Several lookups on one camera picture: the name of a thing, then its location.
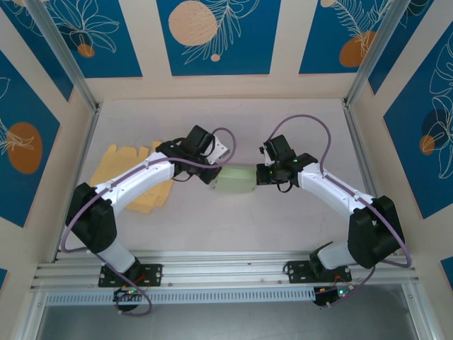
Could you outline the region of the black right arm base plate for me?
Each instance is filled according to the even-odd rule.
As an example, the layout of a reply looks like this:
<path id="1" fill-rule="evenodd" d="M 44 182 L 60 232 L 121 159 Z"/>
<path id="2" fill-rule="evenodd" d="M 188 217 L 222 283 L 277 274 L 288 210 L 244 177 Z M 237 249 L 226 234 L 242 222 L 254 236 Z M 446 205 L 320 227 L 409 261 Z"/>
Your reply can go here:
<path id="1" fill-rule="evenodd" d="M 288 261 L 283 267 L 283 273 L 290 283 L 337 283 L 352 281 L 350 269 L 340 266 L 335 269 L 325 269 L 314 261 Z"/>

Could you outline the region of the small electronics board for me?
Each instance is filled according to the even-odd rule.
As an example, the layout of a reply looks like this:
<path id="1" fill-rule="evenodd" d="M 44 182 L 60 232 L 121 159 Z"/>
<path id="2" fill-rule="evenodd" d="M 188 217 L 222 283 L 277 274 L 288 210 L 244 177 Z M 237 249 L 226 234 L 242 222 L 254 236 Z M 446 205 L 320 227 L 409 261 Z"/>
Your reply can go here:
<path id="1" fill-rule="evenodd" d="M 113 302 L 141 302 L 142 294 L 134 288 L 119 288 L 113 293 Z"/>
<path id="2" fill-rule="evenodd" d="M 345 298 L 353 289 L 353 285 L 314 288 L 314 304 L 319 307 L 330 306 Z"/>

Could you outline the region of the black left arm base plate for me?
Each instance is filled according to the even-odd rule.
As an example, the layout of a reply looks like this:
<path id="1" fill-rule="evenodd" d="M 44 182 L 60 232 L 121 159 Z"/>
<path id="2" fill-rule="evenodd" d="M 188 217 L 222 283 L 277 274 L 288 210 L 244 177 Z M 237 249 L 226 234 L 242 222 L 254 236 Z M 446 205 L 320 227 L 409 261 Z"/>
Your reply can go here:
<path id="1" fill-rule="evenodd" d="M 159 287 L 162 279 L 161 264 L 133 264 L 130 269 L 123 273 L 123 276 L 139 287 Z M 98 279 L 100 288 L 119 288 L 127 285 L 127 282 L 119 277 L 114 271 L 107 266 L 101 267 Z"/>

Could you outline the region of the aluminium frame post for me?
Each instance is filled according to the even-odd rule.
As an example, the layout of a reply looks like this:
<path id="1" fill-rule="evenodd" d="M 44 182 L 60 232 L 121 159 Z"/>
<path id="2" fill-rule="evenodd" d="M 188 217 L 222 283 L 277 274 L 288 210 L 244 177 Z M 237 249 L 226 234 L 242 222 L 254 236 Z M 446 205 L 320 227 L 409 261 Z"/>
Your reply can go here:
<path id="1" fill-rule="evenodd" d="M 362 64 L 358 68 L 352 84 L 344 97 L 344 104 L 348 110 L 352 108 L 353 103 L 357 100 L 362 87 L 367 82 L 377 61 L 381 57 L 389 39 L 406 11 L 409 2 L 410 0 L 393 0 L 390 3 L 389 11 L 385 15 Z"/>
<path id="2" fill-rule="evenodd" d="M 58 59 L 75 89 L 84 100 L 92 114 L 98 112 L 98 102 L 91 92 L 86 79 L 52 20 L 45 5 L 40 0 L 23 0 L 36 26 L 39 28 L 53 54 Z"/>

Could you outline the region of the aluminium side rail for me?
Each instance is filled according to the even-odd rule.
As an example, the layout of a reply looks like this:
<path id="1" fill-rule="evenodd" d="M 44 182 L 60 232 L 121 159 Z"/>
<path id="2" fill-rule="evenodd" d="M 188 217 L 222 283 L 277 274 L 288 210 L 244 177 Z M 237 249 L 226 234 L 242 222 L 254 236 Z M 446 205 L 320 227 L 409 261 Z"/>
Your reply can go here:
<path id="1" fill-rule="evenodd" d="M 368 268 L 385 261 L 388 256 L 398 251 L 401 246 L 396 237 L 403 241 L 404 236 L 394 202 L 385 195 L 375 196 L 377 190 L 362 146 L 360 131 L 348 105 L 343 102 L 342 106 L 365 185 L 365 193 L 372 196 L 368 205 L 364 208 L 355 208 L 352 212 L 348 245 L 352 247 L 352 253 L 359 256 L 357 262 Z"/>
<path id="2" fill-rule="evenodd" d="M 61 223 L 61 229 L 60 229 L 60 231 L 59 231 L 59 233 L 57 235 L 57 240 L 55 241 L 55 250 L 52 253 L 52 259 L 50 260 L 51 263 L 54 263 L 57 260 L 57 257 L 58 257 L 60 243 L 61 243 L 64 231 L 65 231 L 65 229 L 67 227 L 66 226 L 66 218 L 67 218 L 67 214 L 69 212 L 71 199 L 72 199 L 74 190 L 77 187 L 77 185 L 79 183 L 79 179 L 81 177 L 81 172 L 83 170 L 85 159 L 87 157 L 87 154 L 88 154 L 88 151 L 89 151 L 89 147 L 91 145 L 91 141 L 93 139 L 93 135 L 94 135 L 94 132 L 96 130 L 96 126 L 97 126 L 97 123 L 98 123 L 98 119 L 99 119 L 99 115 L 100 115 L 100 112 L 101 112 L 101 108 L 102 108 L 102 104 L 98 103 L 96 105 L 96 111 L 92 115 L 92 118 L 91 118 L 89 126 L 88 126 L 88 130 L 87 130 L 86 135 L 85 135 L 84 140 L 83 140 L 84 143 L 82 144 L 81 153 L 78 156 L 77 163 L 76 163 L 76 168 L 75 168 L 76 172 L 74 174 L 74 178 L 72 179 L 72 183 L 71 183 L 71 186 L 70 186 L 70 189 L 69 189 L 69 193 L 68 193 L 67 199 L 65 201 L 64 213 L 63 213 L 62 223 Z"/>

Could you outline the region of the aluminium mounting rail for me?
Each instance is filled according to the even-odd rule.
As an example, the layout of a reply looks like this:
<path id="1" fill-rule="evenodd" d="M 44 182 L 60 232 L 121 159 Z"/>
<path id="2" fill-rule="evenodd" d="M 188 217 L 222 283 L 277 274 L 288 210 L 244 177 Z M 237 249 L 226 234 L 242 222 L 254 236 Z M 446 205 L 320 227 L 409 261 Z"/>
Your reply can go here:
<path id="1" fill-rule="evenodd" d="M 161 264 L 161 288 L 276 288 L 289 285 L 283 272 L 288 261 L 309 258 L 306 251 L 136 251 L 143 264 Z M 31 291 L 94 290 L 101 261 L 93 254 L 58 252 L 52 263 L 40 263 Z"/>

